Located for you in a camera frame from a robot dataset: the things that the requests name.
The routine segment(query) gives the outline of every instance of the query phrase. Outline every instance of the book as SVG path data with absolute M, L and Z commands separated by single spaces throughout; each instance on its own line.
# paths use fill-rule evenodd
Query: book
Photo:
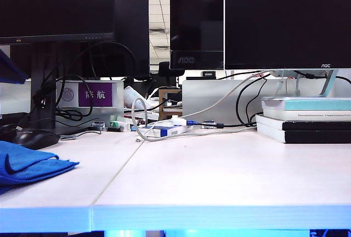
M 280 130 L 257 123 L 257 131 L 286 144 L 351 143 L 351 130 Z
M 282 111 L 263 109 L 263 115 L 285 121 L 351 121 L 351 111 Z
M 256 115 L 256 122 L 279 130 L 351 130 L 351 121 L 284 121 Z
M 351 99 L 329 97 L 264 97 L 262 99 L 262 108 L 282 111 L 351 111 Z

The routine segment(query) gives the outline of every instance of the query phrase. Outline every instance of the black mouse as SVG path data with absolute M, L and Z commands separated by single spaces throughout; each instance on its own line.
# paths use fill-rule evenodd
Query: black mouse
M 42 149 L 57 144 L 60 137 L 52 132 L 41 129 L 23 129 L 17 132 L 13 143 L 30 149 Z

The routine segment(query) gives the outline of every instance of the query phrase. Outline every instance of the black monitor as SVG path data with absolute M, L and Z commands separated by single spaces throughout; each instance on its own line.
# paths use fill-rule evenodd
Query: black monitor
M 113 38 L 115 0 L 0 0 L 0 44 Z
M 350 21 L 351 0 L 225 0 L 225 68 L 350 68 Z
M 98 77 L 150 77 L 149 0 L 116 0 L 114 41 L 126 46 L 136 61 L 125 49 L 102 44 L 82 57 L 83 76 L 94 76 L 87 65 L 91 54 Z
M 171 69 L 223 69 L 223 0 L 171 1 Z

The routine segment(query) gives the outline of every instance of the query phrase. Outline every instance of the small label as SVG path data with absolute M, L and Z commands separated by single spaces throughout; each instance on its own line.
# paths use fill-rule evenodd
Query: small label
M 112 107 L 112 83 L 88 83 L 94 107 Z M 79 107 L 90 106 L 90 95 L 86 85 L 78 84 Z

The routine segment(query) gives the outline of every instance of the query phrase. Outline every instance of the small device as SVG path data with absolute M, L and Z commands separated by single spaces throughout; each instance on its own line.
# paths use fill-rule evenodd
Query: small device
M 98 131 L 104 131 L 105 130 L 105 122 L 104 121 L 94 121 L 92 122 L 92 127 L 96 128 Z
M 202 129 L 215 129 L 216 122 L 213 120 L 204 120 L 203 121 L 204 125 L 213 125 L 213 126 L 201 126 Z

